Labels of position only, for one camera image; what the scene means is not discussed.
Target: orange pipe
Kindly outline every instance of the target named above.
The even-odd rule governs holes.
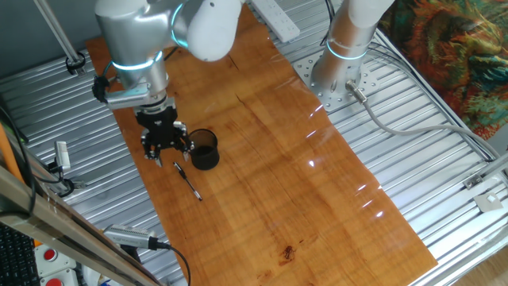
[[[6,162],[9,172],[13,174],[18,180],[24,182],[23,177],[19,172],[19,168],[17,167],[16,158],[14,157],[12,148],[10,148],[9,139],[7,139],[6,131],[3,129],[2,123],[0,123],[0,150],[2,151],[3,158]]]

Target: black cup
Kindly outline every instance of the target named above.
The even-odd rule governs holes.
[[[217,136],[208,129],[197,129],[189,134],[189,139],[194,142],[194,149],[190,151],[192,164],[199,170],[210,170],[219,163],[217,150]]]

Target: red button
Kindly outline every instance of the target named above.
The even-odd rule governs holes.
[[[53,249],[48,249],[44,253],[44,259],[47,261],[54,261],[56,259],[56,256],[57,256],[56,251]]]
[[[46,286],[64,286],[64,283],[60,279],[53,278],[46,283]]]

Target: wooden board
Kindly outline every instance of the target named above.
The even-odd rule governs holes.
[[[87,47],[102,71],[103,39]],[[114,113],[194,285],[404,285],[436,265],[246,7],[229,56],[204,63],[179,49],[166,67],[179,120],[217,134],[216,168],[170,149],[158,168],[132,110]]]

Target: keyboard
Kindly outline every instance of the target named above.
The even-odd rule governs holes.
[[[33,239],[0,224],[0,286],[40,286]]]

